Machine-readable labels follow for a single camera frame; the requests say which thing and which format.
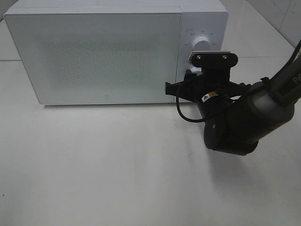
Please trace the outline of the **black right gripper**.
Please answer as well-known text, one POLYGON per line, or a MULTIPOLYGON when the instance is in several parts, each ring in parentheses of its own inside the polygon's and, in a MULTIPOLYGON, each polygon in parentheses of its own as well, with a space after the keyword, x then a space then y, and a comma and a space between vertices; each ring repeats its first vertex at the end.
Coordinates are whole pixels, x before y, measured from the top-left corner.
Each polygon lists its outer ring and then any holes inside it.
POLYGON ((185 71, 184 80, 177 83, 165 82, 165 94, 181 97, 181 99, 203 104, 209 100, 218 99, 221 102, 232 103, 234 97, 241 97, 249 89, 245 83, 230 81, 230 69, 185 71))

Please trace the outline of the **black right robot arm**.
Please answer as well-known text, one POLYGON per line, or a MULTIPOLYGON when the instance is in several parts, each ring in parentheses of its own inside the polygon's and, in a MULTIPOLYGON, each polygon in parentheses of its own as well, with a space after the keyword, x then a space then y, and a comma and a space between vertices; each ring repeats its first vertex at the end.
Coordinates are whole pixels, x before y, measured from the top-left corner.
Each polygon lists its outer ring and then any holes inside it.
POLYGON ((230 70, 238 63, 236 54, 193 51, 189 63, 200 73, 186 70, 183 81, 165 84, 165 93, 198 106, 208 149, 244 156, 256 149, 261 138, 293 118, 301 97, 300 49, 297 45, 273 77, 254 84, 230 81, 230 70))

